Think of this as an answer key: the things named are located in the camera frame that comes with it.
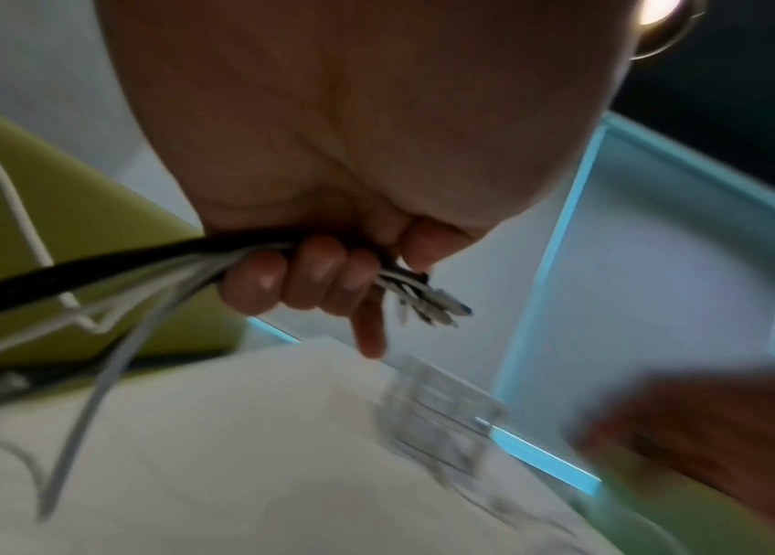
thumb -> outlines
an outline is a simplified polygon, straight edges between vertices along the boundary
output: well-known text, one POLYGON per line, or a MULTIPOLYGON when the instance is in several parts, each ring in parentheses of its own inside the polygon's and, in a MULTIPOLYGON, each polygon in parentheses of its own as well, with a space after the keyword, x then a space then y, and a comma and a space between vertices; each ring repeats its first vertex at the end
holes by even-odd
POLYGON ((481 234, 471 234, 431 218, 419 218, 399 240, 399 254, 414 272, 425 272, 433 264, 478 241, 481 234))

skin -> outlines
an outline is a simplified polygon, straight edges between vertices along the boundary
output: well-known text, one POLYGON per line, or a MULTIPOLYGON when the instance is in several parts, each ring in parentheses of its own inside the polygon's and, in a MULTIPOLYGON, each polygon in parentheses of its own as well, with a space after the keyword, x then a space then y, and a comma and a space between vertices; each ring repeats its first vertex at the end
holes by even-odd
POLYGON ((656 494, 673 471, 775 521, 775 368, 648 379, 605 406, 577 441, 599 464, 615 446, 641 456, 626 477, 642 491, 656 494))
POLYGON ((103 0, 138 122, 206 231, 310 231, 220 285, 386 348, 371 251, 416 270, 543 196, 615 92, 636 0, 103 0))

lamp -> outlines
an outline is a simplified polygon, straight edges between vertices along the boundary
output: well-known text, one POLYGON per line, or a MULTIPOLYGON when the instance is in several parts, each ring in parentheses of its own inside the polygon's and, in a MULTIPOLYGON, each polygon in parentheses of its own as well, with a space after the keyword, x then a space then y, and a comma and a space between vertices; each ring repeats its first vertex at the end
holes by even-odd
POLYGON ((641 36, 632 59, 649 58, 685 36, 705 13, 706 0, 643 0, 641 36))

fingernail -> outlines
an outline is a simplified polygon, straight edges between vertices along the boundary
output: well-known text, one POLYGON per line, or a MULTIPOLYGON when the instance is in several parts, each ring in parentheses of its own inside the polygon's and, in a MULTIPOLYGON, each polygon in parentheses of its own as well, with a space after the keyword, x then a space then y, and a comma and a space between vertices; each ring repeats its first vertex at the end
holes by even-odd
POLYGON ((365 268, 355 268, 352 266, 342 274, 339 284, 343 289, 356 291, 366 285, 366 282, 372 277, 365 268))
POLYGON ((339 261, 328 258, 316 260, 309 267, 308 275, 316 282, 322 282, 326 279, 326 276, 330 275, 338 263, 339 261))
POLYGON ((260 287, 266 291, 271 291, 280 276, 277 273, 260 274, 260 287))

hand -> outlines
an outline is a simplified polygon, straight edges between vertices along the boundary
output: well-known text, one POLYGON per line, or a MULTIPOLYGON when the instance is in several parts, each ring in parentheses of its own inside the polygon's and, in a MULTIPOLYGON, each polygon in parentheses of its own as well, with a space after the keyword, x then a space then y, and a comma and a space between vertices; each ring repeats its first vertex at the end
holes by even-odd
POLYGON ((385 350, 371 252, 422 270, 525 210, 627 66, 636 0, 102 0, 138 122, 207 232, 323 235, 227 274, 248 315, 350 315, 385 350))
POLYGON ((633 483, 675 471, 775 519, 775 368, 763 370, 650 379, 590 424, 579 449, 597 460, 624 446, 647 461, 633 483))

